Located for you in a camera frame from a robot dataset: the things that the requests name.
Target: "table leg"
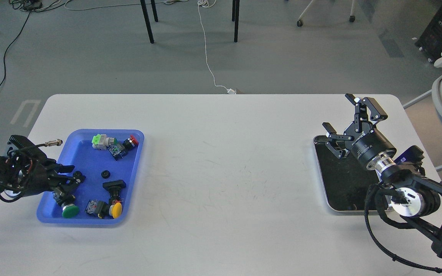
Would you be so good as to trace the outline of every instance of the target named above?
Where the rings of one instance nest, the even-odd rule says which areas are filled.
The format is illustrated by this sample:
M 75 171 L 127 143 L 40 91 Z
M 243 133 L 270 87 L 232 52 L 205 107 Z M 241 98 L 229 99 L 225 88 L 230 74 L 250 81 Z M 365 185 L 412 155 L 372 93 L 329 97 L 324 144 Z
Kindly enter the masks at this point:
M 151 31 L 151 24 L 149 23 L 149 16 L 148 16 L 148 10 L 146 9 L 146 1 L 141 1 L 141 7 L 142 7 L 142 14 L 144 15 L 144 22 L 146 23 L 146 29 L 148 30 L 149 35 L 149 42 L 153 44 L 155 40 L 153 39 L 153 31 Z
M 240 0 L 235 0 L 235 42 L 238 42 L 238 17 L 240 15 Z
M 231 21 L 235 22 L 235 0 L 233 0 L 233 8 L 231 9 Z
M 155 0 L 151 0 L 151 8 L 153 8 L 153 17 L 155 18 L 155 22 L 158 22 L 158 14 L 156 13 Z

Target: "robotic hand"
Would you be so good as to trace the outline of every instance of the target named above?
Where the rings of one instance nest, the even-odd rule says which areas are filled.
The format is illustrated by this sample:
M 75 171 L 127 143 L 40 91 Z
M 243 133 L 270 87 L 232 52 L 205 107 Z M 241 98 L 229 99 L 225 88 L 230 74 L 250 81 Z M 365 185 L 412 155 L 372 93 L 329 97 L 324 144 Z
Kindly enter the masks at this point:
M 63 217 L 77 215 L 79 209 L 73 204 L 72 192 L 85 180 L 85 176 L 75 171 L 72 176 L 60 173 L 71 173 L 74 166 L 58 164 L 49 159 L 39 147 L 60 146 L 62 140 L 53 140 L 34 145 L 28 138 L 12 135 L 8 144 L 14 145 L 7 151 L 7 156 L 0 156 L 0 199 L 14 202 L 24 196 L 33 196 L 45 191 L 53 192 L 56 203 L 63 209 Z M 5 193 L 11 199 L 5 199 Z
M 393 261 L 442 273 L 442 269 L 418 265 L 388 251 L 373 235 L 368 220 L 369 204 L 374 200 L 384 222 L 398 229 L 417 229 L 432 241 L 431 249 L 442 258 L 442 226 L 436 227 L 421 218 L 439 208 L 442 182 L 425 177 L 423 151 L 417 146 L 407 149 L 395 161 L 392 159 L 396 148 L 376 128 L 376 124 L 388 116 L 375 99 L 359 99 L 351 94 L 345 96 L 355 107 L 354 121 L 343 135 L 338 135 L 329 123 L 323 123 L 328 137 L 326 146 L 338 159 L 346 158 L 351 152 L 363 168 L 377 171 L 382 180 L 371 185 L 366 196 L 364 218 L 370 236 Z M 391 196 L 392 208 L 405 222 L 388 218 L 384 211 L 388 208 L 385 196 Z

